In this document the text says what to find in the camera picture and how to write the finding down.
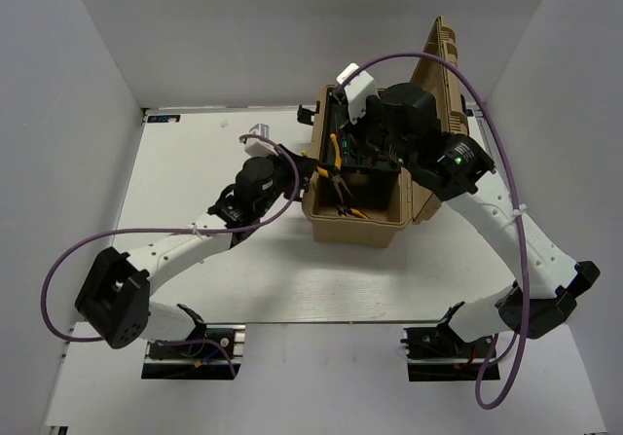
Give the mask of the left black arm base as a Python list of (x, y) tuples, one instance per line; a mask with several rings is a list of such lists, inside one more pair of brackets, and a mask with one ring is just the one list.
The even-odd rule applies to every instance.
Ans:
[(208, 324), (191, 308), (152, 308), (142, 336), (147, 340), (144, 380), (232, 381), (242, 363), (246, 328)]

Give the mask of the yellow handled needle-nose pliers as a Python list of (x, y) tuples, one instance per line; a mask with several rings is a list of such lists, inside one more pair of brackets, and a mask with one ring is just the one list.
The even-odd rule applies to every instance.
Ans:
[(329, 138), (333, 146), (334, 161), (328, 169), (322, 168), (318, 165), (315, 168), (314, 173), (319, 177), (328, 179), (332, 183), (334, 193), (336, 195), (336, 206), (345, 207), (346, 203), (344, 194), (351, 197), (352, 192), (342, 176), (343, 158), (338, 137), (334, 132), (332, 132), (329, 134)]

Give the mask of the green black precision screwdriver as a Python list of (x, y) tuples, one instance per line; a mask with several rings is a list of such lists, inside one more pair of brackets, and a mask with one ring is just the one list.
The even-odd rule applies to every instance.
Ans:
[(341, 133), (340, 141), (341, 141), (340, 145), (341, 145), (342, 156), (345, 158), (348, 154), (348, 149), (349, 149), (348, 136), (346, 134)]

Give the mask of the tan plastic toolbox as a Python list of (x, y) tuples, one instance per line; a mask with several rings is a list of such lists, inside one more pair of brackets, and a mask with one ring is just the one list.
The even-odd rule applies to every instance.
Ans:
[[(454, 66), (458, 65), (456, 34), (443, 17), (433, 22), (422, 51), (446, 59)], [(458, 78), (434, 61), (421, 59), (410, 83), (434, 95), (442, 130), (468, 135), (466, 110), (464, 100), (461, 102)], [(322, 122), (318, 107), (329, 86), (322, 90), (316, 101), (311, 155), (317, 158)], [(339, 216), (332, 183), (315, 175), (309, 190), (303, 195), (302, 209), (311, 222), (313, 238), (317, 242), (386, 248), (398, 231), (411, 223), (419, 224), (429, 220), (442, 204), (431, 191), (412, 182), (406, 170), (401, 172), (400, 169), (396, 174), (343, 173), (343, 177), (354, 194), (353, 198), (345, 194), (345, 202), (349, 207), (364, 212), (369, 219)]]

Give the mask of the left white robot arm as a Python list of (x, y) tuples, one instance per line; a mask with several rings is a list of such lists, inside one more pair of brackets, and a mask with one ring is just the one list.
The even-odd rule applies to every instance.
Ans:
[(183, 304), (159, 304), (153, 295), (191, 266), (247, 240), (279, 198), (298, 200), (316, 167), (315, 159), (283, 146), (248, 159), (235, 182), (185, 233), (127, 252), (114, 247), (101, 251), (78, 294), (77, 311), (114, 349), (141, 338), (172, 343), (183, 355), (197, 355), (206, 336), (201, 316)]

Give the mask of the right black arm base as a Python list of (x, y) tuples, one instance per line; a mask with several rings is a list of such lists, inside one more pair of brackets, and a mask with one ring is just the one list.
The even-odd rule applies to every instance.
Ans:
[(449, 326), (462, 305), (460, 302), (449, 308), (438, 323), (403, 329), (400, 343), (406, 351), (409, 382), (477, 380), (493, 336), (485, 335), (472, 343), (462, 341)]

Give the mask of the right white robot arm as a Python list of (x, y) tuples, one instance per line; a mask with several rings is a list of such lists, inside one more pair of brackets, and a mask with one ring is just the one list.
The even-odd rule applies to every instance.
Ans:
[(435, 96), (413, 83), (378, 91), (374, 82), (338, 87), (345, 131), (360, 149), (406, 169), (466, 220), (515, 277), (491, 296), (451, 307), (436, 338), (453, 356), (504, 331), (535, 340), (565, 323), (600, 275), (591, 261), (565, 254), (525, 213), (494, 160), (471, 136), (442, 129)]

